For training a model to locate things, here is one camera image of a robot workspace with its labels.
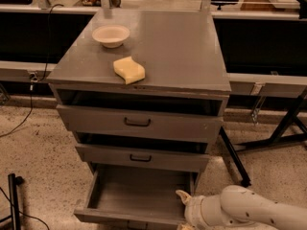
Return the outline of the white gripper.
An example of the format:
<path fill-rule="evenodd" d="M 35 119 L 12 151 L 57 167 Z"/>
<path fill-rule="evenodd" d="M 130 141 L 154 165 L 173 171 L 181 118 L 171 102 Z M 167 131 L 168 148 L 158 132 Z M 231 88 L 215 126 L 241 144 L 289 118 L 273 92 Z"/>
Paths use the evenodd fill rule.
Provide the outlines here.
<path fill-rule="evenodd" d="M 187 223 L 181 223 L 177 230 L 206 230 L 207 224 L 201 211 L 203 196 L 190 196 L 182 190 L 176 190 L 181 202 L 185 205 L 184 216 Z"/>

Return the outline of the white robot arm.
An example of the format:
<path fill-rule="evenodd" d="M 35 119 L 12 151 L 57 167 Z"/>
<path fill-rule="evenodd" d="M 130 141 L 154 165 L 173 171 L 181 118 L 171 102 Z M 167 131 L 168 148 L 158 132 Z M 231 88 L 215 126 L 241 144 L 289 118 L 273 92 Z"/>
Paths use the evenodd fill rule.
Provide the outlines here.
<path fill-rule="evenodd" d="M 227 186 L 212 196 L 191 196 L 182 190 L 176 190 L 176 194 L 185 206 L 185 222 L 177 230 L 243 228 L 256 223 L 277 230 L 307 230 L 306 208 L 266 199 L 241 186 Z"/>

